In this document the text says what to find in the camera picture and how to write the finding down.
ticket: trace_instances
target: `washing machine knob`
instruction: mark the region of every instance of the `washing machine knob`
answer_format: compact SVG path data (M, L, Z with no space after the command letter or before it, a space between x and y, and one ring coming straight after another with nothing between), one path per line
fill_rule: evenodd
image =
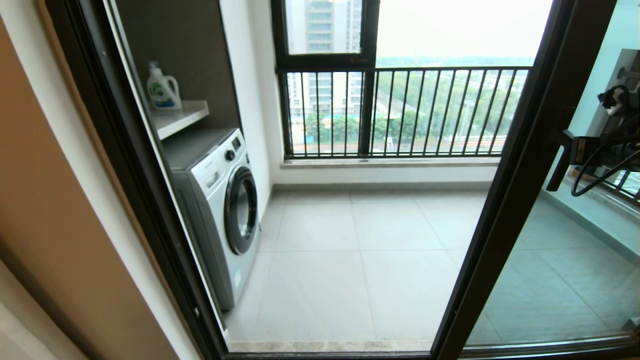
M233 150L227 150L225 152L225 159L227 159L227 161L233 161L236 158L236 154L234 153Z

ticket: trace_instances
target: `bottle label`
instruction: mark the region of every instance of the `bottle label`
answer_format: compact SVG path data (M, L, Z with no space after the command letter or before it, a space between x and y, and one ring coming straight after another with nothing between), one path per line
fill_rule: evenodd
M149 95L154 104L159 108L171 108L175 106L173 99L164 92L164 88L159 83L151 83Z

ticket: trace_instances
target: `balcony railing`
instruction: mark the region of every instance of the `balcony railing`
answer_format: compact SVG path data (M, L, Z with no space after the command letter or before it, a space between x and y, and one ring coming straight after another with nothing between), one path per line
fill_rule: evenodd
M529 69L280 72L285 158L500 156Z

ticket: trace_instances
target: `washing machine door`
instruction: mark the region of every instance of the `washing machine door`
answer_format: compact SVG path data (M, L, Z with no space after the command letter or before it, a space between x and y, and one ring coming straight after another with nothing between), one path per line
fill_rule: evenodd
M239 167L227 186L225 197L225 233L236 254L251 247L258 222L258 194L248 167Z

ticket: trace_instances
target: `white detergent bottle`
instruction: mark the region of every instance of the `white detergent bottle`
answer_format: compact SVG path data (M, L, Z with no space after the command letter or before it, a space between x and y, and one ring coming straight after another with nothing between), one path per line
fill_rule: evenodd
M178 82L173 76L163 75L157 61L149 63L147 91L154 107L158 110L182 109Z

